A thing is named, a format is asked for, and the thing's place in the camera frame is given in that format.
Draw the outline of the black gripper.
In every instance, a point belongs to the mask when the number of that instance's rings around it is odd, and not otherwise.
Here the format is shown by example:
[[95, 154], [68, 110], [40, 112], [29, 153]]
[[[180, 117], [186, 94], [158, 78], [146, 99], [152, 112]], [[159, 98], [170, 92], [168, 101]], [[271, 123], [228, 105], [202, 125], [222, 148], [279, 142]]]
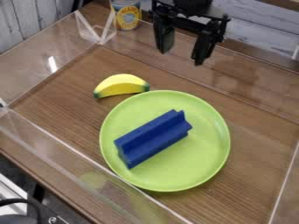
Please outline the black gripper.
[[[191, 52], [191, 58], [196, 66], [211, 56], [218, 43], [224, 40], [230, 15], [216, 6], [214, 0], [152, 0], [151, 15], [154, 18], [154, 36], [156, 48], [162, 54], [170, 52], [174, 47], [174, 26], [195, 29], [198, 34], [196, 42]], [[195, 18], [204, 18], [215, 22], [218, 29], [204, 28], [206, 24], [195, 21]]]

